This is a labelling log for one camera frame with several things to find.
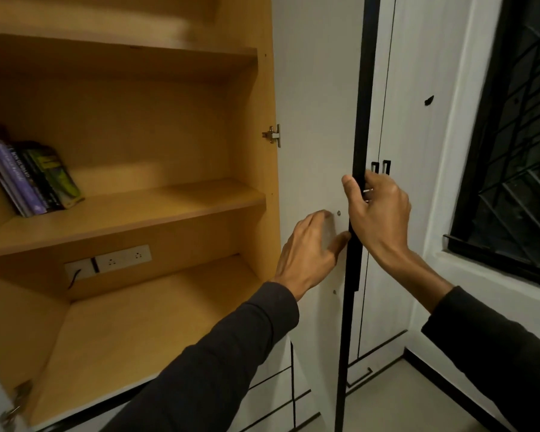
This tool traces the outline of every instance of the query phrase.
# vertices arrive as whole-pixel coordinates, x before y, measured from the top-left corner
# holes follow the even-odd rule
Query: electrical outlet
[[[64,269],[66,270],[68,280],[70,281],[72,281],[74,275],[76,275],[76,281],[96,276],[96,271],[94,270],[94,265],[90,258],[82,259],[81,261],[68,262],[67,264],[64,264]]]
[[[101,254],[100,256],[96,256],[95,259],[99,272],[106,273],[108,271],[150,262],[152,255],[150,254],[150,246],[139,245],[138,247],[132,247],[126,250]]]

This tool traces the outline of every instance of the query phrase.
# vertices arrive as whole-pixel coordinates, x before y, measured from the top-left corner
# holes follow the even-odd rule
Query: hand
[[[329,216],[328,211],[318,211],[299,221],[282,248],[271,282],[287,287],[296,301],[328,276],[350,240],[350,232],[342,232],[332,239],[327,250],[322,249],[322,227]]]
[[[408,194],[390,176],[372,171],[366,171],[368,202],[352,176],[345,175],[342,184],[352,228],[376,262],[388,271],[397,260],[410,256],[408,221],[412,206]]]

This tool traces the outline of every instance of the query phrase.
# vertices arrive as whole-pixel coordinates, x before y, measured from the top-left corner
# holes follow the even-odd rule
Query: wooden shelf
[[[0,77],[216,81],[256,60],[255,48],[0,25]]]
[[[0,256],[265,202],[231,179],[91,197],[67,211],[12,218],[0,226]]]
[[[155,377],[260,284],[231,256],[74,302],[39,382],[31,425],[45,427]]]

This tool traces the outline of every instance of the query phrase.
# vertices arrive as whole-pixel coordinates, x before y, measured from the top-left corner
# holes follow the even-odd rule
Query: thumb
[[[346,174],[342,177],[342,184],[344,185],[344,192],[348,198],[348,204],[364,203],[358,182],[356,182],[351,175]]]
[[[328,246],[328,251],[334,255],[334,260],[338,262],[338,255],[342,250],[344,250],[344,247],[346,247],[346,244],[350,240],[352,235],[349,231],[339,233],[332,239],[332,242]]]

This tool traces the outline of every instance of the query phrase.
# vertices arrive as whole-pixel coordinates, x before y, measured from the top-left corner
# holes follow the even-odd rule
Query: floor
[[[487,432],[406,361],[346,399],[344,432]],[[302,432],[326,432],[320,417]]]

